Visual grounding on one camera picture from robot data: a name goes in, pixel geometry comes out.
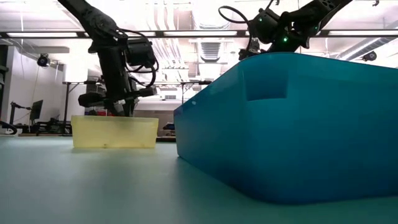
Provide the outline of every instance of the desk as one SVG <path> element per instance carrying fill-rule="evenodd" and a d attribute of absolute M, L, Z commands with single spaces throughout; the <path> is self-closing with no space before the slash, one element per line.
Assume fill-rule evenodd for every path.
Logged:
<path fill-rule="evenodd" d="M 398 223 L 398 197 L 306 206 L 247 198 L 155 149 L 73 149 L 71 138 L 0 138 L 0 223 Z"/>

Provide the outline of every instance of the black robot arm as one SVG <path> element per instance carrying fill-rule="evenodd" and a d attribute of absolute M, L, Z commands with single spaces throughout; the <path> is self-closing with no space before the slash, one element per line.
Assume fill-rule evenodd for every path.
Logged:
<path fill-rule="evenodd" d="M 269 9 L 270 3 L 266 9 L 260 9 L 253 20 L 247 22 L 251 39 L 247 49 L 240 51 L 239 59 L 263 53 L 295 52 L 300 46 L 308 49 L 310 38 L 324 28 L 330 19 L 351 1 L 313 0 L 296 11 L 283 12 L 280 16 Z M 258 49 L 251 47 L 256 46 L 251 43 L 252 40 L 253 42 L 259 40 L 271 46 L 266 51 L 258 52 Z"/>
<path fill-rule="evenodd" d="M 84 94 L 79 97 L 79 104 L 84 107 L 104 105 L 116 116 L 131 116 L 138 96 L 156 94 L 152 85 L 156 74 L 154 65 L 157 61 L 151 43 L 140 33 L 119 28 L 112 18 L 85 0 L 58 0 L 58 2 L 79 20 L 93 40 L 88 52 L 98 54 L 106 86 L 104 96 Z M 126 32 L 139 34 L 140 37 L 129 40 Z M 140 66 L 139 69 L 151 68 L 152 82 L 145 89 L 137 90 L 137 80 L 129 76 L 126 64 Z"/>

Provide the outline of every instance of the ceiling light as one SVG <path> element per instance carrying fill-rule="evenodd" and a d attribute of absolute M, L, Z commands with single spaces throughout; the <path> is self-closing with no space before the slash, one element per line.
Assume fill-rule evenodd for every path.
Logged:
<path fill-rule="evenodd" d="M 164 32 L 165 36 L 178 36 L 178 37 L 186 37 L 186 36 L 235 36 L 238 32 L 236 31 L 167 31 Z"/>
<path fill-rule="evenodd" d="M 398 30 L 331 30 L 329 35 L 398 35 Z"/>
<path fill-rule="evenodd" d="M 20 32 L 7 34 L 10 37 L 77 37 L 75 32 Z"/>
<path fill-rule="evenodd" d="M 233 43 L 233 39 L 189 39 L 189 43 Z"/>

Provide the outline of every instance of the teal storage bin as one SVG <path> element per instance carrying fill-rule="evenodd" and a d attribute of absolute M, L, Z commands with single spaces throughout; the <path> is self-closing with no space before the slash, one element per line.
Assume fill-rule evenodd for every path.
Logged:
<path fill-rule="evenodd" d="M 239 62 L 174 111 L 180 157 L 274 203 L 398 195 L 398 70 L 303 54 Z"/>

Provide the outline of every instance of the translucent yellow container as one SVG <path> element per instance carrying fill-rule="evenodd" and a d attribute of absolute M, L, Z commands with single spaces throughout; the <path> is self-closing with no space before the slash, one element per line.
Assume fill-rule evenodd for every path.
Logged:
<path fill-rule="evenodd" d="M 154 148 L 157 118 L 72 116 L 73 146 L 82 148 Z"/>

